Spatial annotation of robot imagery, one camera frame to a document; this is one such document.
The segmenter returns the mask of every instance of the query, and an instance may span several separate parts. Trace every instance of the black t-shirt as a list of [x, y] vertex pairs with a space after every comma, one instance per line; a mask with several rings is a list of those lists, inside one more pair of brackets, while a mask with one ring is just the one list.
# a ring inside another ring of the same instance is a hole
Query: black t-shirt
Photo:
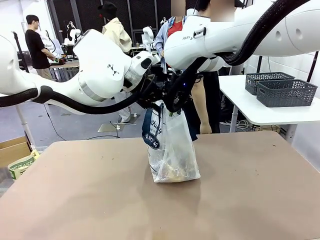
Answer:
[[41, 40], [39, 33], [28, 29], [25, 32], [25, 42], [28, 46], [32, 66], [34, 69], [47, 69], [50, 67], [47, 56], [41, 51], [45, 48], [44, 43]]

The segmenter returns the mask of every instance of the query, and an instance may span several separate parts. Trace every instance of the gray basket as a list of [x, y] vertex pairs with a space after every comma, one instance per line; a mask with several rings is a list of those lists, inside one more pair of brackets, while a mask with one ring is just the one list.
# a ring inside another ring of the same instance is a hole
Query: gray basket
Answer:
[[245, 90], [247, 90], [252, 95], [257, 95], [257, 87], [259, 81], [285, 79], [295, 79], [295, 77], [283, 72], [249, 73], [246, 75], [245, 79]]
[[256, 99], [268, 108], [310, 106], [317, 88], [297, 79], [260, 81]]

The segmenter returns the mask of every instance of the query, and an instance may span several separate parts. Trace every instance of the plastic bag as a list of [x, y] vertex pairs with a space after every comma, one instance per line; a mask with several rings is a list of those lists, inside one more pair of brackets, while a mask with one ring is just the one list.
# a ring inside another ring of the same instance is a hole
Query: plastic bag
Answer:
[[195, 149], [185, 113], [170, 113], [162, 101], [148, 109], [142, 137], [148, 145], [149, 165], [155, 183], [177, 183], [200, 178]]

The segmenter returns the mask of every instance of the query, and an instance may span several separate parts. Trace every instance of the workbench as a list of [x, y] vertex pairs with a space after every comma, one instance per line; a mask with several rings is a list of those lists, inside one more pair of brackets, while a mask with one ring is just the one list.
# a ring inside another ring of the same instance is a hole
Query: workbench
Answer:
[[52, 65], [49, 70], [56, 82], [67, 82], [79, 72], [79, 60], [67, 61], [63, 65]]
[[289, 143], [294, 140], [298, 124], [320, 122], [320, 99], [317, 97], [311, 106], [266, 107], [245, 89], [245, 75], [220, 76], [219, 83], [220, 90], [234, 104], [230, 133], [236, 131], [238, 111], [255, 125], [289, 125], [286, 134]]
[[320, 174], [270, 131], [201, 135], [201, 178], [154, 183], [141, 138], [52, 144], [0, 198], [6, 240], [311, 240]]

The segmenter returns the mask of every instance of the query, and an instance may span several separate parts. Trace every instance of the robot logo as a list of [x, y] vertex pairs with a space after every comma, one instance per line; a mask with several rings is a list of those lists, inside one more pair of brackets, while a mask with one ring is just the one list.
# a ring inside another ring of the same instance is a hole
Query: robot logo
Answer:
[[114, 76], [115, 74], [119, 74], [119, 72], [117, 72], [117, 71], [114, 70], [114, 65], [108, 64], [107, 68], [108, 68], [108, 69], [111, 69], [111, 70], [113, 71], [113, 74], [112, 74], [113, 76]]

